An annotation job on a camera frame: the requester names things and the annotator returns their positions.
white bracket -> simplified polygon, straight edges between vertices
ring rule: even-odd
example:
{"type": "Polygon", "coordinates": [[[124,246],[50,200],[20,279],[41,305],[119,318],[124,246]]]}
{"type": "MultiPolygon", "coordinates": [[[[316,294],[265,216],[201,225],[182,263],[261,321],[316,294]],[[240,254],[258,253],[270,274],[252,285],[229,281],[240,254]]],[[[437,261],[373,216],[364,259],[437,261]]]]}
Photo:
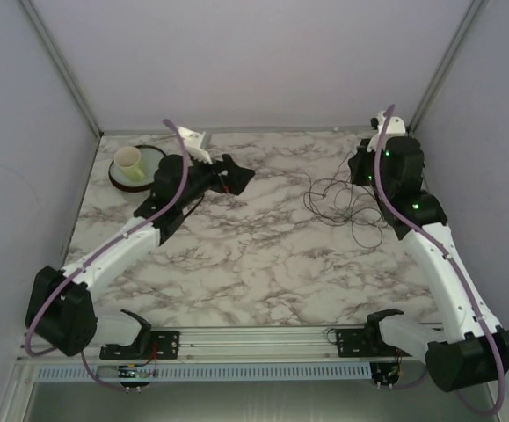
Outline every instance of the white bracket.
{"type": "MultiPolygon", "coordinates": [[[[422,229],[442,242],[446,249],[450,251],[451,257],[462,269],[467,279],[469,288],[481,310],[482,318],[492,333],[497,332],[500,322],[483,302],[483,298],[476,290],[473,280],[469,277],[455,249],[449,226],[436,222],[427,224],[422,229]]],[[[462,341],[466,339],[467,333],[472,333],[475,337],[482,337],[484,335],[483,330],[471,308],[465,289],[454,268],[438,248],[414,230],[404,237],[403,244],[428,280],[432,296],[440,311],[447,342],[451,344],[462,341]]]]}
{"type": "Polygon", "coordinates": [[[379,322],[382,340],[426,364],[428,344],[446,341],[443,331],[422,325],[406,315],[387,316],[379,322]]]}
{"type": "Polygon", "coordinates": [[[205,150],[209,144],[209,135],[207,132],[193,132],[185,127],[178,126],[178,133],[184,139],[185,149],[190,156],[206,164],[213,164],[209,153],[205,150]]]}
{"type": "Polygon", "coordinates": [[[92,338],[93,345],[131,346],[139,332],[141,324],[132,316],[123,312],[98,316],[98,328],[92,338]]]}
{"type": "MultiPolygon", "coordinates": [[[[377,113],[377,121],[379,124],[377,125],[377,133],[371,138],[371,141],[367,145],[367,152],[375,151],[377,149],[377,142],[379,141],[379,134],[383,130],[383,126],[385,124],[385,112],[377,113]]],[[[405,136],[406,135],[406,127],[404,126],[404,120],[400,117],[393,116],[389,121],[389,125],[387,126],[387,131],[385,132],[387,139],[392,138],[393,136],[405,136]]]]}

plate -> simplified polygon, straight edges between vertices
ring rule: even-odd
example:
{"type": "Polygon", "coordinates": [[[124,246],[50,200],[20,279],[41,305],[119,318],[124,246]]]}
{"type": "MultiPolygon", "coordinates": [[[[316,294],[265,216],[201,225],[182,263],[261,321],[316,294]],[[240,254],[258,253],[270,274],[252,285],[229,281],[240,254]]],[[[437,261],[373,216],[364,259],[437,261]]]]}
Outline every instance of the plate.
{"type": "Polygon", "coordinates": [[[148,191],[155,181],[155,172],[158,169],[158,163],[166,156],[164,151],[152,145],[136,145],[135,147],[141,151],[141,157],[144,161],[145,173],[147,175],[146,178],[138,182],[128,179],[113,163],[113,160],[107,172],[112,185],[123,192],[148,191]]]}

gray veining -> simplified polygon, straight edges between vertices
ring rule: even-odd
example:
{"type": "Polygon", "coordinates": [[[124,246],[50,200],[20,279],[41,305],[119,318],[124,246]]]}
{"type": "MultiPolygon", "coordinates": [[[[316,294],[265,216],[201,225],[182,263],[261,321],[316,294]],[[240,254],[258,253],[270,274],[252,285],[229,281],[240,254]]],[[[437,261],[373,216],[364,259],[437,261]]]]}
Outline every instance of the gray veining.
{"type": "MultiPolygon", "coordinates": [[[[239,197],[208,194],[166,244],[112,283],[98,300],[98,311],[131,309],[155,326],[245,326],[357,324],[370,312],[397,307],[420,322],[439,322],[424,276],[391,229],[382,230],[379,247],[365,249],[354,241],[350,225],[326,226],[303,206],[309,177],[332,177],[366,135],[214,135],[212,156],[229,152],[255,169],[256,177],[239,197]]],[[[146,193],[118,191],[107,178],[115,150],[142,143],[178,150],[169,136],[102,141],[69,260],[114,234],[146,198],[146,193]]],[[[348,175],[344,164],[338,178],[348,175]]],[[[330,205],[329,197],[324,202],[330,205]]],[[[347,206],[348,191],[336,200],[347,206]]],[[[373,200],[360,197],[356,208],[366,205],[373,206],[373,200]]],[[[356,219],[363,223],[377,216],[367,210],[356,219]]],[[[362,244],[380,240],[376,227],[354,225],[353,231],[362,244]]]]}

black mounting bracket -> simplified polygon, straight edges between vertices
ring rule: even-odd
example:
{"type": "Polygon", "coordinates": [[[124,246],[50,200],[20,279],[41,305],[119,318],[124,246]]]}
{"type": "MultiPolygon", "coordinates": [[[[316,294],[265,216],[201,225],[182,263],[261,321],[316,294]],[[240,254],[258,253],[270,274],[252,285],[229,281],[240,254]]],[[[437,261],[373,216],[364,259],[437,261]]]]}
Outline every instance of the black mounting bracket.
{"type": "Polygon", "coordinates": [[[150,331],[146,345],[138,352],[131,346],[105,345],[101,360],[146,360],[156,350],[157,360],[175,360],[180,348],[179,331],[150,331]]]}
{"type": "Polygon", "coordinates": [[[386,345],[381,339],[379,322],[392,315],[403,314],[398,309],[388,309],[369,314],[363,328],[335,330],[339,358],[390,358],[397,355],[395,347],[386,345]]]}

black clamp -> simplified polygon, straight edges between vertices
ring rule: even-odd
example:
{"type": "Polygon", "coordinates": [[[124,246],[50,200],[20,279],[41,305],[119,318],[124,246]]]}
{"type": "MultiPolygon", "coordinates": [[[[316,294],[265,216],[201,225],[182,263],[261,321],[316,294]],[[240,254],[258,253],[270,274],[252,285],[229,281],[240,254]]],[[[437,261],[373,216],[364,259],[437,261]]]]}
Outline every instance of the black clamp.
{"type": "Polygon", "coordinates": [[[154,353],[157,360],[175,360],[180,348],[179,331],[152,331],[150,323],[137,314],[122,310],[141,324],[141,331],[130,346],[105,345],[99,358],[101,360],[146,360],[154,353]]]}
{"type": "Polygon", "coordinates": [[[339,358],[388,358],[395,356],[397,349],[386,345],[379,331],[379,322],[386,317],[402,315],[398,309],[387,309],[367,316],[363,328],[334,330],[339,358]]]}

